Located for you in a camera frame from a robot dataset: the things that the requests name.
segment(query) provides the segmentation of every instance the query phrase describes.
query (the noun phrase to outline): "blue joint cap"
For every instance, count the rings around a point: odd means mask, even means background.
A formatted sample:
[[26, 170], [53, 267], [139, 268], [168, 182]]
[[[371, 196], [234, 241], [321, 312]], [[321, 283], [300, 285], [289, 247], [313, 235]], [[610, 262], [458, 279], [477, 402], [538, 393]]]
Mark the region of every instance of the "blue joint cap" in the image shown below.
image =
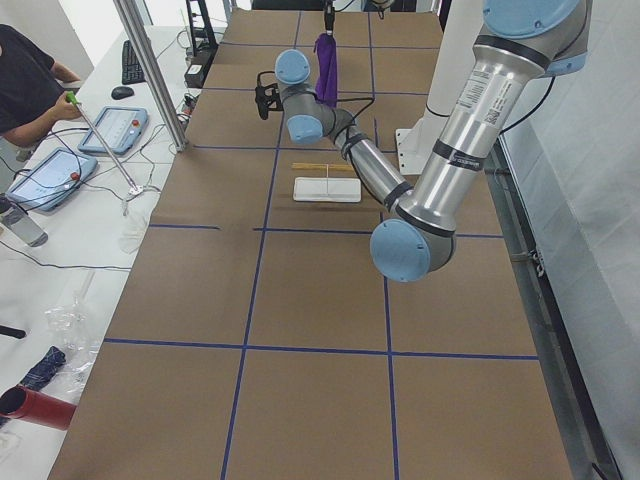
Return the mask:
[[577, 72], [578, 70], [584, 67], [585, 63], [587, 63], [587, 54], [581, 53], [580, 55], [575, 55], [569, 58], [563, 58], [562, 60], [557, 60], [552, 62], [551, 65], [547, 67], [547, 71], [544, 72], [542, 77], [558, 77], [560, 75], [567, 75], [569, 73]]
[[396, 282], [414, 282], [431, 266], [431, 251], [422, 234], [403, 220], [385, 220], [376, 227], [369, 243], [376, 268]]
[[300, 50], [285, 50], [276, 58], [276, 78], [287, 85], [304, 82], [311, 73], [309, 60]]
[[309, 145], [322, 140], [322, 123], [311, 115], [294, 115], [287, 120], [287, 129], [293, 143]]
[[493, 33], [509, 39], [536, 37], [557, 27], [580, 0], [485, 0], [484, 23]]

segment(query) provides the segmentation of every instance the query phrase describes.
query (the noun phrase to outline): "red cylinder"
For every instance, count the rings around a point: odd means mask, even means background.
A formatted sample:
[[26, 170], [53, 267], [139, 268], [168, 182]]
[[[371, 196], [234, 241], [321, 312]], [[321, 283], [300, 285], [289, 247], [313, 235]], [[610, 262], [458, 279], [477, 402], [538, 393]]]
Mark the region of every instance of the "red cylinder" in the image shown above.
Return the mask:
[[72, 403], [30, 390], [21, 385], [7, 390], [0, 397], [0, 415], [66, 430], [76, 406]]

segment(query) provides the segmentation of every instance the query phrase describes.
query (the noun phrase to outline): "table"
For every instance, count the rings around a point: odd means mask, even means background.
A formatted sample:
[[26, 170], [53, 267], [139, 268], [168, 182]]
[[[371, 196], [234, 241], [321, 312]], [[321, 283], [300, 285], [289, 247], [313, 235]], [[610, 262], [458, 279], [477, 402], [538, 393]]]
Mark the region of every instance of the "table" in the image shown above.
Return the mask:
[[[338, 154], [261, 121], [253, 87], [322, 31], [234, 11], [51, 480], [570, 478], [486, 180], [452, 262], [409, 285], [372, 265], [366, 193], [292, 200], [292, 163]], [[360, 126], [397, 161], [438, 19], [346, 13], [335, 35], [340, 94], [375, 96]]]
[[[186, 70], [184, 50], [176, 41], [178, 27], [148, 27], [154, 52], [159, 55], [158, 62], [165, 77], [171, 98], [178, 106], [189, 91], [183, 80]], [[140, 154], [125, 163], [125, 168], [137, 181], [147, 181], [152, 168], [152, 183], [162, 187], [171, 169], [175, 155], [171, 139], [164, 129], [158, 130], [162, 118], [155, 106], [146, 83], [132, 85], [135, 95], [124, 100], [114, 101], [110, 97], [111, 89], [120, 84], [120, 61], [124, 34], [115, 41], [103, 60], [96, 66], [77, 94], [85, 111], [95, 118], [104, 105], [122, 105], [144, 107], [149, 111], [149, 124], [134, 147], [138, 148], [156, 133], [157, 136], [144, 149], [144, 154], [153, 165]], [[65, 128], [86, 126], [82, 121], [58, 122], [54, 131]], [[84, 132], [65, 132], [60, 137], [72, 148], [76, 148]], [[27, 166], [35, 165], [45, 158], [54, 148], [61, 146], [55, 138], [45, 140], [35, 152]], [[125, 197], [129, 186], [122, 175], [113, 168], [108, 157], [99, 157], [95, 176], [89, 184], [112, 189]], [[49, 234], [49, 240], [42, 247], [29, 249], [20, 240], [4, 233], [0, 240], [9, 246], [28, 253], [41, 262], [57, 265], [113, 265], [126, 270], [96, 270], [84, 305], [87, 310], [87, 328], [90, 338], [99, 346], [104, 332], [111, 320], [120, 294], [134, 262], [137, 252], [126, 253], [119, 246], [123, 233], [130, 230], [135, 221], [142, 222], [138, 227], [142, 235], [145, 222], [158, 201], [158, 193], [147, 192], [129, 204], [129, 215], [123, 216], [123, 207], [111, 192], [98, 188], [82, 186], [66, 203], [53, 213], [31, 212], [30, 215]], [[4, 392], [15, 385], [27, 371], [35, 365], [56, 341], [48, 330], [44, 312], [51, 308], [70, 305], [85, 280], [87, 270], [43, 268], [27, 260], [18, 253], [9, 251], [0, 245], [0, 323], [27, 330], [27, 337], [15, 340], [0, 336], [0, 390]], [[54, 396], [77, 402], [79, 392], [64, 390], [67, 384], [60, 377], [43, 391]], [[2, 461], [0, 451], [0, 477], [13, 480], [43, 479], [58, 454], [65, 432], [12, 420], [0, 431], [5, 438], [16, 439], [7, 434], [15, 434], [21, 441], [16, 450]]]

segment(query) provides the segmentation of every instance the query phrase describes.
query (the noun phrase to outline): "tablet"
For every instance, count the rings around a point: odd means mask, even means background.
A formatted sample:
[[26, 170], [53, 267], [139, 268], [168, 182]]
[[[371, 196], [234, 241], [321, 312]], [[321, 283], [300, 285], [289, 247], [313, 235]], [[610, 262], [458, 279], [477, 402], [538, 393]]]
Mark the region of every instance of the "tablet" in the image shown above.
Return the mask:
[[[93, 123], [113, 153], [123, 155], [138, 141], [148, 118], [144, 108], [104, 107]], [[90, 155], [107, 153], [92, 131], [87, 132], [78, 149]]]
[[97, 160], [57, 148], [7, 190], [7, 198], [25, 209], [53, 210], [93, 172]]

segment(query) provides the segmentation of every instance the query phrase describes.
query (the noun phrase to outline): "keyboard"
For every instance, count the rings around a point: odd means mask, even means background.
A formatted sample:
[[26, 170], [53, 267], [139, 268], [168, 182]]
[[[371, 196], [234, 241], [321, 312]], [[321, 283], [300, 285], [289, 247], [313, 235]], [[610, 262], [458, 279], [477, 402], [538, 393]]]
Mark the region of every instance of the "keyboard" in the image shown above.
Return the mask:
[[125, 40], [122, 44], [122, 84], [130, 85], [132, 83], [144, 82], [144, 72], [142, 66], [138, 62], [136, 52], [130, 40]]

